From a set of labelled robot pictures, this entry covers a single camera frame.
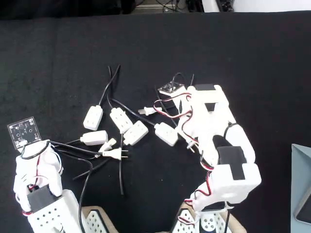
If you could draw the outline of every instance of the perforated white plate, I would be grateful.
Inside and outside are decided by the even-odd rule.
[[[194,221],[189,210],[182,210],[179,216],[187,219],[188,221],[191,221],[191,222]],[[185,225],[184,223],[177,221],[174,229],[172,230],[172,233],[195,233],[195,231],[194,231],[194,226]]]
[[[97,211],[90,211],[86,218],[86,223],[92,233],[107,233],[102,219]]]

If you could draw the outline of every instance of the black cloth surface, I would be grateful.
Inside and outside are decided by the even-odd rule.
[[[71,141],[121,64],[114,97],[133,110],[151,106],[154,85],[182,72],[220,84],[251,141],[262,184],[233,210],[250,233],[290,231],[291,143],[310,146],[310,12],[171,14],[0,22],[0,208],[3,232],[31,232],[14,198],[14,150],[6,125],[34,116],[43,139]],[[100,129],[119,140],[104,104]],[[151,116],[154,122],[171,122]],[[184,142],[149,133],[109,162],[87,187],[84,206],[103,207],[120,232],[169,230],[184,198],[204,181],[199,157]],[[79,198],[87,169],[63,158],[63,187]]]

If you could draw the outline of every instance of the white cord connector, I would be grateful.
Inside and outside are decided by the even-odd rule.
[[[108,134],[105,130],[89,132],[83,134],[80,141],[87,146],[102,145],[108,141]]]
[[[121,134],[125,133],[133,126],[132,121],[121,108],[111,109],[110,117],[120,130]]]
[[[114,144],[116,144],[116,140],[114,138],[111,138],[108,142],[105,142],[102,147],[99,149],[98,152],[104,152],[104,151],[107,151],[107,150],[111,150],[112,149],[112,146]]]
[[[91,106],[87,112],[86,118],[83,121],[83,126],[86,129],[96,131],[103,117],[101,106]]]
[[[114,149],[114,150],[109,150],[109,151],[103,151],[103,157],[111,157],[114,159],[121,160],[122,158],[128,158],[128,156],[122,156],[123,151],[128,151],[128,150],[122,150],[121,147]]]
[[[148,128],[138,120],[124,135],[124,144],[136,144],[148,133]]]
[[[162,111],[162,108],[161,107],[157,107],[156,108],[158,111]],[[139,114],[145,114],[146,116],[149,116],[149,115],[151,115],[151,114],[153,114],[153,113],[156,113],[156,110],[153,108],[153,107],[151,107],[151,108],[148,108],[148,107],[144,107],[143,109],[139,109],[138,110],[138,113]]]
[[[174,146],[178,140],[177,131],[164,122],[155,125],[155,134],[171,147]]]

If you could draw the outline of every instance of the power cord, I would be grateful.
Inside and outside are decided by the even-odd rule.
[[[73,150],[78,150],[78,151],[84,152],[86,154],[93,154],[93,155],[103,154],[102,152],[95,152],[95,151],[91,151],[91,150],[85,150],[85,149],[82,149],[82,148],[74,147],[74,146],[67,145],[67,144],[60,143],[60,142],[55,142],[55,141],[50,141],[50,142],[51,142],[52,145],[62,146],[62,147],[73,149]]]
[[[108,90],[110,84],[113,82],[113,80],[114,80],[115,77],[117,76],[117,74],[118,74],[118,72],[119,72],[119,70],[120,70],[120,67],[121,67],[121,65],[118,65],[115,74],[114,74],[113,77],[110,79],[110,81],[109,81],[109,83],[107,84],[107,86],[105,87],[105,89],[104,89],[104,91],[103,91],[103,94],[102,94],[102,97],[101,97],[101,99],[100,99],[100,101],[99,101],[99,103],[98,103],[99,106],[102,105],[103,100],[104,100],[104,97],[105,97],[105,94],[106,94],[106,92],[107,92],[107,90]]]
[[[228,224],[229,224],[230,212],[231,212],[231,209],[228,209],[227,219],[225,220],[225,231],[224,231],[224,233],[227,233]]]
[[[80,159],[86,159],[86,160],[96,159],[96,156],[93,156],[93,157],[89,158],[89,157],[84,157],[84,156],[81,156],[81,155],[78,155],[78,154],[75,154],[75,153],[72,153],[72,152],[66,151],[66,150],[59,150],[59,151],[62,152],[62,153],[67,153],[67,154],[69,154],[69,155],[71,155],[73,157],[80,158]]]
[[[22,159],[25,159],[25,160],[33,159],[33,158],[39,156],[41,153],[43,153],[43,152],[49,147],[49,144],[50,144],[50,141],[47,141],[47,144],[45,145],[45,147],[44,147],[41,151],[39,151],[38,153],[36,153],[36,154],[34,154],[34,155],[32,155],[32,156],[28,156],[28,157],[23,157],[23,155],[24,155],[24,153],[25,153],[25,148],[26,148],[26,146],[24,146],[24,147],[23,147],[23,151],[21,152],[20,157],[21,157]]]
[[[88,172],[88,175],[87,175],[86,180],[84,182],[83,189],[82,189],[82,192],[81,192],[81,195],[80,195],[80,199],[79,199],[79,224],[80,224],[80,228],[82,230],[82,233],[86,233],[85,230],[84,230],[83,224],[82,224],[82,217],[81,217],[81,215],[82,215],[82,201],[83,201],[83,197],[84,197],[84,194],[85,194],[85,191],[86,191],[86,186],[87,186],[89,177],[90,177],[90,175],[92,173],[92,170],[93,170],[93,164],[90,161],[88,161],[88,160],[71,156],[70,154],[67,154],[66,152],[60,152],[55,147],[53,147],[53,150],[55,150],[55,152],[58,153],[58,154],[62,154],[62,155],[67,156],[68,158],[71,158],[71,159],[76,159],[76,160],[79,160],[79,161],[83,161],[83,162],[85,162],[85,163],[87,163],[89,165],[89,172]]]
[[[111,159],[111,157],[108,157],[107,159],[105,159],[104,161],[102,161],[101,163],[99,163],[99,164],[97,164],[95,167],[93,167],[93,169],[92,169],[92,174],[93,174],[96,170],[98,170],[98,169],[100,169],[101,167],[103,167],[110,159]],[[89,173],[89,171],[86,171],[86,172],[84,172],[84,173],[81,173],[80,175],[77,175],[77,176],[75,176],[74,178],[72,178],[72,180],[75,181],[75,180],[77,180],[77,179],[79,179],[79,178],[82,178],[82,177],[86,176],[88,173]]]
[[[121,149],[123,147],[123,134],[121,134],[120,147],[121,147]],[[122,159],[119,160],[119,183],[120,183],[121,195],[124,196],[123,179],[122,179]]]

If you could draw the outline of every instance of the black wire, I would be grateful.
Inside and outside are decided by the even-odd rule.
[[[26,146],[24,146],[23,151],[21,152],[20,157],[21,157],[22,159],[25,159],[25,160],[33,159],[33,158],[37,157],[39,154],[43,153],[43,152],[49,147],[49,144],[50,144],[50,142],[47,141],[47,144],[45,145],[45,147],[44,147],[41,151],[39,151],[38,153],[36,153],[36,154],[34,154],[34,155],[31,155],[31,156],[29,156],[29,157],[26,157],[26,158],[23,157],[23,155],[24,155],[24,153],[25,153],[25,148],[26,148]]]
[[[137,118],[139,118],[140,120],[152,125],[152,126],[155,126],[156,124],[153,123],[152,121],[140,116],[139,114],[135,113],[133,110],[129,109],[128,107],[126,107],[123,103],[121,103],[120,101],[112,98],[111,99],[113,102],[117,103],[118,105],[122,106],[123,108],[125,108],[129,113],[133,114],[134,116],[136,116]]]
[[[72,143],[76,143],[76,142],[81,142],[79,139],[76,139],[76,140],[73,140],[73,141],[70,141],[70,142],[66,142],[65,144],[72,144]]]
[[[92,159],[95,159],[96,157],[84,157],[84,156],[81,156],[81,155],[78,155],[78,154],[75,154],[75,153],[72,153],[70,151],[66,151],[66,150],[59,150],[60,152],[63,152],[63,153],[67,153],[67,154],[70,154],[71,156],[74,156],[74,157],[77,157],[77,158],[80,158],[80,159],[87,159],[87,160],[92,160]]]
[[[92,173],[94,173],[94,171],[100,169],[102,166],[104,166],[109,160],[111,159],[111,157],[105,159],[104,161],[102,161],[101,163],[97,164],[95,167],[93,167],[92,169]],[[84,176],[86,176],[89,173],[89,171],[86,171],[84,173],[81,173],[80,175],[75,176],[74,178],[72,178],[73,181],[82,178]]]
[[[225,220],[225,231],[224,233],[227,233],[228,223],[229,223],[229,217],[230,217],[231,210],[228,210],[227,219]]]
[[[194,74],[192,74],[192,78],[191,78],[190,86],[192,86],[193,81],[194,81]]]
[[[65,155],[71,159],[76,159],[76,160],[79,160],[79,161],[83,161],[85,163],[88,163],[89,165],[89,172],[88,172],[88,175],[86,177],[86,180],[84,182],[84,185],[83,185],[83,189],[82,189],[82,192],[81,192],[81,195],[80,195],[80,199],[79,199],[79,224],[80,224],[80,228],[82,230],[82,233],[86,233],[85,230],[84,230],[84,227],[83,227],[83,224],[82,224],[82,218],[81,218],[81,215],[82,215],[82,201],[83,201],[83,197],[84,197],[84,194],[85,194],[85,191],[86,191],[86,185],[88,183],[88,180],[89,180],[89,177],[92,173],[92,169],[93,169],[93,165],[90,161],[88,160],[85,160],[85,159],[81,159],[81,158],[77,158],[77,157],[74,157],[74,156],[71,156],[67,153],[64,153],[64,152],[60,152],[59,150],[57,150],[56,148],[53,148],[58,154],[62,154],[62,155]]]
[[[121,134],[120,147],[121,147],[121,149],[123,147],[123,134]],[[123,179],[122,179],[122,159],[119,160],[119,183],[120,183],[121,195],[124,196]]]
[[[102,94],[102,97],[101,97],[101,99],[99,100],[99,103],[98,103],[99,106],[103,103],[103,100],[104,100],[106,91],[108,90],[108,88],[109,88],[110,84],[112,83],[112,81],[113,81],[113,80],[115,79],[115,77],[117,76],[117,73],[118,73],[118,71],[120,70],[120,67],[121,67],[121,65],[118,65],[115,74],[114,74],[113,77],[110,79],[110,81],[108,82],[107,86],[105,87],[105,89],[104,89],[104,91],[103,91],[103,94]]]
[[[178,72],[172,78],[172,85],[174,85],[175,78],[178,77],[178,76],[183,78],[183,81],[184,81],[185,84],[187,83],[187,80],[186,80],[185,76],[182,73]]]
[[[108,71],[109,71],[109,77],[110,77],[110,80],[111,80],[112,79],[112,71],[111,71],[111,67],[110,66],[108,66]],[[108,90],[108,93],[107,93],[107,102],[108,102],[108,104],[109,104],[111,109],[113,109],[113,106],[112,106],[112,104],[110,102],[109,95],[111,95],[111,97],[112,97],[112,93],[113,93],[113,86],[112,86],[112,83],[111,83],[110,90]]]
[[[90,151],[90,150],[85,150],[85,149],[82,149],[82,148],[78,148],[78,147],[73,147],[71,145],[67,145],[67,144],[64,144],[64,143],[60,143],[60,142],[55,142],[55,141],[50,141],[53,145],[58,145],[58,146],[62,146],[62,147],[67,147],[67,148],[70,148],[70,149],[73,149],[73,150],[78,150],[78,151],[81,151],[81,152],[84,152],[84,153],[87,153],[87,154],[103,154],[102,152],[95,152],[95,151]]]
[[[182,13],[181,11],[178,11],[178,10],[176,10],[176,9],[174,9],[174,8],[170,8],[170,7],[166,6],[166,4],[170,3],[171,1],[169,1],[169,2],[166,3],[166,4],[160,3],[159,0],[156,0],[156,2],[157,2],[158,4],[160,4],[161,6],[163,6],[164,8],[167,8],[167,9],[169,9],[169,10],[171,10],[171,11],[175,11],[175,12]]]
[[[158,100],[161,100],[160,95],[159,95],[159,93],[158,93],[158,91],[157,91],[156,86],[155,86],[155,93],[156,93],[157,99],[158,99]],[[167,108],[164,106],[164,104],[163,104],[162,101],[160,101],[160,104],[161,104],[163,110],[164,110],[167,114],[169,114],[168,111],[167,111]],[[170,119],[172,120],[173,124],[177,127],[177,123],[176,123],[172,118],[170,118]]]

